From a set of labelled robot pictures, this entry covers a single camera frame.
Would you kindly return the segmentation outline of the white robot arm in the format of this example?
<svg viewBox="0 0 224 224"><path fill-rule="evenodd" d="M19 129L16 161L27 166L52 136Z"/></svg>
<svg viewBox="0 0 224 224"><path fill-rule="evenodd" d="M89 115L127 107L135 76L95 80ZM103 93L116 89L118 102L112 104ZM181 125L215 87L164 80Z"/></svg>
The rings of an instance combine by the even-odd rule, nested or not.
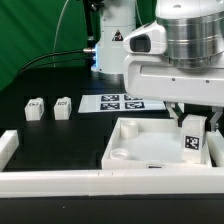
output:
<svg viewBox="0 0 224 224"><path fill-rule="evenodd" d="M135 25L136 0L97 0L100 40L92 71L123 77L133 97L224 111L224 0L157 0L155 20Z"/></svg>

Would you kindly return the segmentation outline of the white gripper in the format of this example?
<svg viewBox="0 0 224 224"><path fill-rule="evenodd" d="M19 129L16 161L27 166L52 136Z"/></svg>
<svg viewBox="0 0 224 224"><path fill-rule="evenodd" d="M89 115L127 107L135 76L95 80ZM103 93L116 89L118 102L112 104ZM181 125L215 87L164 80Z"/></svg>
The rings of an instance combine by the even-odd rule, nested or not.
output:
<svg viewBox="0 0 224 224"><path fill-rule="evenodd" d="M133 97L161 100L178 127L176 103L209 105L210 129L224 110L224 27L215 22L155 21L123 41L124 83Z"/></svg>

